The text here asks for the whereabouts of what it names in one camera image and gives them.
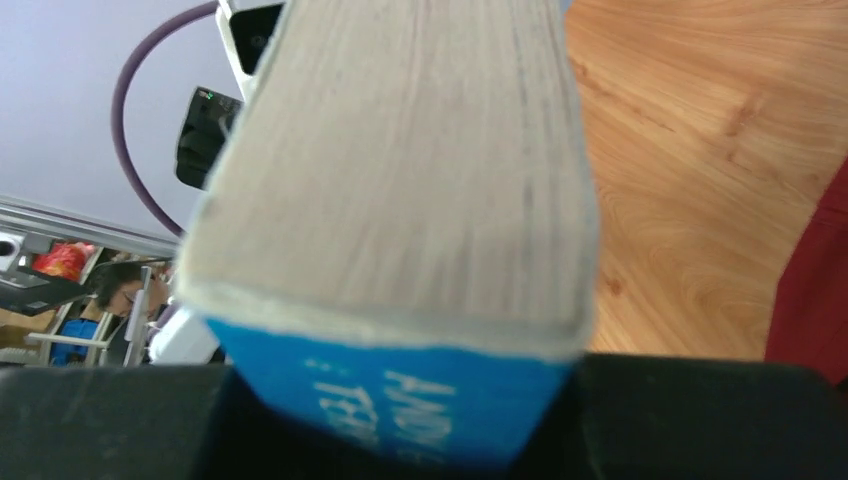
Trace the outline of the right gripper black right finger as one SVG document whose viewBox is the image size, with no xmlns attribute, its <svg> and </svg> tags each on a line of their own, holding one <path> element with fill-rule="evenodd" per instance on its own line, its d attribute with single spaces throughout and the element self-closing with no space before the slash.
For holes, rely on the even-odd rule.
<svg viewBox="0 0 848 480">
<path fill-rule="evenodd" d="M 843 479 L 847 404 L 792 365 L 591 354 L 523 456 L 527 479 Z"/>
</svg>

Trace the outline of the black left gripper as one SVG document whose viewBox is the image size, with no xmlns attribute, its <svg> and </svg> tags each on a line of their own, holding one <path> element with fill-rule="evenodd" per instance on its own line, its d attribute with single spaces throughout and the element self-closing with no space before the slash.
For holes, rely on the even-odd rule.
<svg viewBox="0 0 848 480">
<path fill-rule="evenodd" d="M 183 184 L 200 190 L 221 152 L 243 102 L 197 87 L 176 144 L 175 175 Z"/>
</svg>

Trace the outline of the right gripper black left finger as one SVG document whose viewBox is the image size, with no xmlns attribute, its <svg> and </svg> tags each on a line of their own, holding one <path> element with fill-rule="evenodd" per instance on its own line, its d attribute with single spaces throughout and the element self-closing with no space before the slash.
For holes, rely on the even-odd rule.
<svg viewBox="0 0 848 480">
<path fill-rule="evenodd" d="M 226 366 L 4 368 L 4 479 L 258 479 L 261 408 Z"/>
</svg>

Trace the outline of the blue puzzle box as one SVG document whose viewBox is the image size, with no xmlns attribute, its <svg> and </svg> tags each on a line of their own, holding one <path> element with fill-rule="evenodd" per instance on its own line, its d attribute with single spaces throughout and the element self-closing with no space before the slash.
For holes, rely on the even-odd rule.
<svg viewBox="0 0 848 480">
<path fill-rule="evenodd" d="M 273 409 L 501 470 L 587 346 L 599 215 L 559 1 L 293 1 L 174 292 Z"/>
</svg>

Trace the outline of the red student backpack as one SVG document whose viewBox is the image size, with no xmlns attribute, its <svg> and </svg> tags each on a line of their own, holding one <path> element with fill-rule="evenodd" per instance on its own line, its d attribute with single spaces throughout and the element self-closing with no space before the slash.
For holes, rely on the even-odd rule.
<svg viewBox="0 0 848 480">
<path fill-rule="evenodd" d="M 847 381 L 847 166 L 818 202 L 778 281 L 764 358 Z"/>
</svg>

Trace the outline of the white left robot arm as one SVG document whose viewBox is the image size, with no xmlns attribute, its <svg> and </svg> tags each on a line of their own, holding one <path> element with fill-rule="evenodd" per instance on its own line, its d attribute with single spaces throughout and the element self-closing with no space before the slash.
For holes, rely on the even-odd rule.
<svg viewBox="0 0 848 480">
<path fill-rule="evenodd" d="M 177 179 L 202 190 L 242 107 L 236 98 L 198 87 L 192 94 L 176 144 Z M 156 365 L 204 365 L 213 360 L 219 341 L 205 321 L 175 301 L 151 325 L 150 362 Z"/>
</svg>

